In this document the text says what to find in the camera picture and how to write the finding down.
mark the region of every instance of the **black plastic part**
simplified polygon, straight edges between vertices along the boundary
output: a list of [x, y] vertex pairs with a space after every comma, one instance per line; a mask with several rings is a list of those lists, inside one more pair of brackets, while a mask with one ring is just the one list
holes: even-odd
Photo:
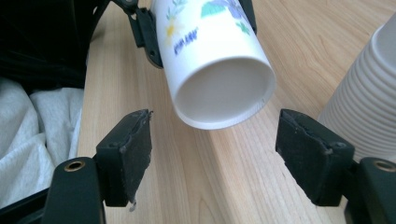
[[254, 15], [253, 3], [251, 0], [239, 0], [242, 9], [244, 9], [245, 14], [247, 15], [248, 22], [250, 23], [251, 28], [254, 31], [254, 34], [257, 34], [257, 24], [256, 17]]
[[96, 162], [76, 158], [56, 167], [41, 223], [106, 223]]
[[0, 210], [0, 223], [39, 223], [47, 200], [48, 189], [43, 189]]
[[158, 47], [157, 32], [155, 30], [155, 21], [146, 8], [137, 8], [135, 10], [136, 19], [128, 16], [134, 32], [134, 41], [139, 48], [145, 48], [148, 61], [152, 65], [163, 68], [160, 48]]
[[128, 200], [134, 203], [150, 163], [150, 115], [145, 109], [125, 116], [96, 147], [107, 206], [125, 206]]
[[354, 147], [307, 115], [282, 109], [276, 151], [313, 204], [337, 206]]
[[364, 158], [358, 183], [372, 223], [396, 223], [396, 164]]

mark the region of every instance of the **wood grain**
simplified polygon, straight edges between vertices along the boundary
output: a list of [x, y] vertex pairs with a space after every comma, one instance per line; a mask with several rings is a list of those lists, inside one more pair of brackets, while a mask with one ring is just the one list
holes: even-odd
[[[149, 1], [141, 1], [149, 6]], [[184, 124], [165, 75], [137, 49], [110, 4], [91, 43], [79, 156], [126, 114], [149, 108], [152, 162], [137, 207], [107, 208], [108, 223], [344, 223], [343, 207], [315, 207], [275, 152], [281, 108], [317, 118], [394, 0], [253, 0], [258, 38], [277, 87], [253, 118], [217, 131]]]

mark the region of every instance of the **screw hole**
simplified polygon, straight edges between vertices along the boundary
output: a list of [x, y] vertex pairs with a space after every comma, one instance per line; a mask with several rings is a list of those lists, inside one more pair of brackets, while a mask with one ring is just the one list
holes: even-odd
[[382, 171], [396, 172], [396, 166], [385, 161], [374, 161], [374, 166]]
[[75, 171], [81, 169], [84, 166], [85, 166], [85, 162], [84, 161], [72, 161], [72, 162], [68, 163], [64, 167], [64, 170], [66, 172], [75, 172]]

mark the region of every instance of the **printed cup design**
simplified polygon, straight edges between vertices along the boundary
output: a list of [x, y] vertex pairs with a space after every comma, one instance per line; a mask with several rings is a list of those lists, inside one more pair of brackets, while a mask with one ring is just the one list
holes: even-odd
[[175, 111], [199, 129], [226, 128], [270, 99], [275, 75], [236, 0], [154, 1]]

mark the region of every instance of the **black mechanical arm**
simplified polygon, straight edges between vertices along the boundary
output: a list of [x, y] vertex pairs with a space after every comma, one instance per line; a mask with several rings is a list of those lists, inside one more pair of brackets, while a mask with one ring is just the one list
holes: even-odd
[[106, 223], [107, 206], [136, 204], [135, 194], [149, 167], [151, 112], [125, 116], [91, 158], [58, 165], [51, 185], [0, 210], [0, 223]]
[[355, 148], [307, 115], [282, 109], [276, 151], [297, 184], [318, 206], [348, 199], [347, 223], [396, 223], [396, 164], [352, 160]]

